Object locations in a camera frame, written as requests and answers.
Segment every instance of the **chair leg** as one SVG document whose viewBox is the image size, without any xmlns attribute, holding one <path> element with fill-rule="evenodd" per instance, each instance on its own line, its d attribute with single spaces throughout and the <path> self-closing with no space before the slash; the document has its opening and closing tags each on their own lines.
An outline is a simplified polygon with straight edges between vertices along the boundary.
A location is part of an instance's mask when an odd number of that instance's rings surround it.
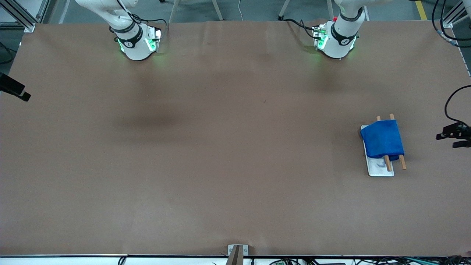
<svg viewBox="0 0 471 265">
<path fill-rule="evenodd" d="M 214 9 L 216 9 L 216 13 L 218 13 L 219 20 L 223 20 L 221 10 L 219 10 L 219 6 L 216 0 L 212 0 L 212 4 L 214 5 Z"/>
<path fill-rule="evenodd" d="M 290 0 L 286 0 L 286 1 L 284 2 L 283 7 L 281 8 L 280 14 L 278 15 L 278 20 L 283 20 L 284 11 L 285 11 L 286 8 L 288 7 L 288 4 L 289 4 L 289 3 L 290 3 Z"/>
<path fill-rule="evenodd" d="M 327 9 L 329 10 L 330 20 L 333 20 L 332 0 L 327 0 Z"/>
<path fill-rule="evenodd" d="M 179 3 L 180 3 L 180 0 L 173 0 L 173 7 L 172 7 L 172 12 L 170 13 L 169 23 L 173 22 L 173 17 L 175 16 L 175 13 L 177 12 L 177 7 Z"/>
</svg>

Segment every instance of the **brown paper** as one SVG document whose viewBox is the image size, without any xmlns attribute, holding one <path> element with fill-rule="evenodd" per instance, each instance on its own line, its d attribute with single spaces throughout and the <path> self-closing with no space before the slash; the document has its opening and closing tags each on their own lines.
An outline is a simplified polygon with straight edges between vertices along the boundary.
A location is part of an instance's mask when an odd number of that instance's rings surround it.
<svg viewBox="0 0 471 265">
<path fill-rule="evenodd" d="M 435 140 L 470 79 L 429 22 L 367 22 L 342 60 L 286 22 L 171 24 L 140 62 L 107 28 L 23 38 L 10 76 L 31 100 L 1 96 L 0 254 L 471 249 L 471 150 Z M 358 130 L 389 113 L 407 170 L 372 178 Z"/>
</svg>

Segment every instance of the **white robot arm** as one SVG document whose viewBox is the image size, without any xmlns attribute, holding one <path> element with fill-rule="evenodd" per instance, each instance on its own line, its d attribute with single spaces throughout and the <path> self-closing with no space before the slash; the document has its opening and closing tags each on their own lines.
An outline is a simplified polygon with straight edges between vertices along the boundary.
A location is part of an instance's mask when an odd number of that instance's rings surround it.
<svg viewBox="0 0 471 265">
<path fill-rule="evenodd" d="M 342 58 L 353 48 L 357 33 L 365 21 L 363 6 L 384 4 L 392 0 L 335 0 L 340 7 L 337 20 L 329 21 L 314 29 L 317 49 L 332 58 Z"/>
<path fill-rule="evenodd" d="M 121 51 L 131 60 L 143 60 L 157 51 L 161 31 L 144 23 L 136 23 L 129 16 L 138 0 L 75 0 L 104 19 L 118 36 Z"/>
</svg>

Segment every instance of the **folded blue towel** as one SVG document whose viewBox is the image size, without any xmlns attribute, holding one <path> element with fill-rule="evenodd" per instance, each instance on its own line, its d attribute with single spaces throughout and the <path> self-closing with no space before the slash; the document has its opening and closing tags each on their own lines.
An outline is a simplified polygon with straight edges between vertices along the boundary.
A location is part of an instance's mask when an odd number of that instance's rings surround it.
<svg viewBox="0 0 471 265">
<path fill-rule="evenodd" d="M 404 154 L 396 120 L 377 121 L 360 131 L 365 142 L 366 155 L 371 158 L 389 156 L 391 161 Z"/>
</svg>

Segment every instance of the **wooden dowel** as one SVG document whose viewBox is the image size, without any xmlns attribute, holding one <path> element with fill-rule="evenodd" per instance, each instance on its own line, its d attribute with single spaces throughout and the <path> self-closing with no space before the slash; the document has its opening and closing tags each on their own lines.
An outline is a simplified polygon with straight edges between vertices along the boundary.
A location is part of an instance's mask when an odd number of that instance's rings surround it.
<svg viewBox="0 0 471 265">
<path fill-rule="evenodd" d="M 376 116 L 376 120 L 381 121 L 381 117 Z M 386 163 L 386 168 L 388 169 L 388 171 L 392 171 L 391 162 L 389 161 L 389 156 L 384 156 L 384 162 Z"/>
<path fill-rule="evenodd" d="M 406 161 L 404 160 L 404 155 L 399 155 L 399 161 L 401 161 L 401 166 L 403 170 L 406 170 Z"/>
<path fill-rule="evenodd" d="M 394 120 L 394 114 L 389 114 L 389 118 L 391 118 L 391 120 Z M 404 160 L 404 155 L 399 155 L 399 161 L 401 161 L 401 167 L 403 170 L 406 170 L 407 167 L 406 167 L 406 161 Z"/>
</svg>

